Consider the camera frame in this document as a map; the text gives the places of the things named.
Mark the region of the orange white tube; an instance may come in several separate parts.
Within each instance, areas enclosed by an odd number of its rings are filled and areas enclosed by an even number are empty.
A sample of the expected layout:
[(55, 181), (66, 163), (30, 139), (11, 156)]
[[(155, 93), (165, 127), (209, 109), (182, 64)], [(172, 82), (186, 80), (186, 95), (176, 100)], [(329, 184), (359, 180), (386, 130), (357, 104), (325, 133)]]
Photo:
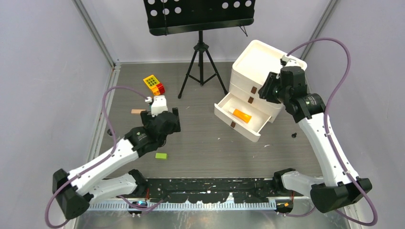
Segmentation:
[(249, 123), (251, 120), (251, 116), (234, 108), (234, 107), (229, 107), (228, 108), (228, 112), (233, 115), (234, 117), (240, 119), (241, 121), (245, 122), (245, 123)]

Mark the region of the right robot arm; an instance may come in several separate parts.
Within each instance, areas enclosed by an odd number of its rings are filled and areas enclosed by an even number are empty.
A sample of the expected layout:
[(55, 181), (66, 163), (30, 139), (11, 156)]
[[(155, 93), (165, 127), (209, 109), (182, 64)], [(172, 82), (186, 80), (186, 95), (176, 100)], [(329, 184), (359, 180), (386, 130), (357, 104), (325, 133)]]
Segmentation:
[(322, 172), (322, 177), (306, 176), (292, 168), (275, 172), (272, 187), (277, 195), (298, 192), (309, 197), (317, 210), (327, 213), (357, 203), (363, 198), (359, 188), (365, 193), (372, 190), (371, 181), (359, 177), (345, 157), (325, 115), (322, 98), (307, 92), (301, 67), (270, 72), (258, 94), (267, 102), (285, 106), (309, 140)]

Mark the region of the white drawer organizer box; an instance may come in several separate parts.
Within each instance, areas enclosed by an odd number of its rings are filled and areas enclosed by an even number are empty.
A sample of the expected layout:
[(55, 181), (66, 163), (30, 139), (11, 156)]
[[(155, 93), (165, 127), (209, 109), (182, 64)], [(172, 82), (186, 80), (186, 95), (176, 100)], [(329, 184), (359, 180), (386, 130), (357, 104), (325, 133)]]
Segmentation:
[(278, 74), (283, 67), (280, 59), (287, 53), (262, 41), (251, 41), (232, 65), (229, 91), (258, 111), (270, 116), (272, 123), (284, 108), (260, 99), (258, 91), (270, 72)]

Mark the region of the white bottom drawer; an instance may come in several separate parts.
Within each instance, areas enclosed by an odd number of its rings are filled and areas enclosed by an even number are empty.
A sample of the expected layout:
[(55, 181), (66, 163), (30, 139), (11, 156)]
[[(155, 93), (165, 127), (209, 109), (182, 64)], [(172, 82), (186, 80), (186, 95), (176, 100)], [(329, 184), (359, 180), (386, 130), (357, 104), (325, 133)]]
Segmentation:
[[(234, 115), (234, 112), (250, 116), (249, 122), (246, 123), (239, 116)], [(273, 118), (272, 115), (258, 110), (231, 93), (214, 104), (214, 114), (252, 142), (260, 139), (260, 131)]]

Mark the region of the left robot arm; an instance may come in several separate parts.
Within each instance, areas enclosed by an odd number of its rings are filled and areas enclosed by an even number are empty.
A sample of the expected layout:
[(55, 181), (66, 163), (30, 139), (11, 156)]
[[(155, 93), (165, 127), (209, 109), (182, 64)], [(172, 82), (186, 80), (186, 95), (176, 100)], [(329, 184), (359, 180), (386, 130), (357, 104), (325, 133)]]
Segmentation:
[(120, 195), (142, 197), (147, 181), (136, 169), (112, 179), (106, 177), (129, 162), (156, 151), (166, 143), (168, 135), (180, 132), (177, 107), (157, 116), (141, 112), (143, 125), (132, 128), (116, 146), (89, 163), (66, 172), (62, 168), (53, 174), (53, 194), (66, 219), (74, 219), (96, 203)]

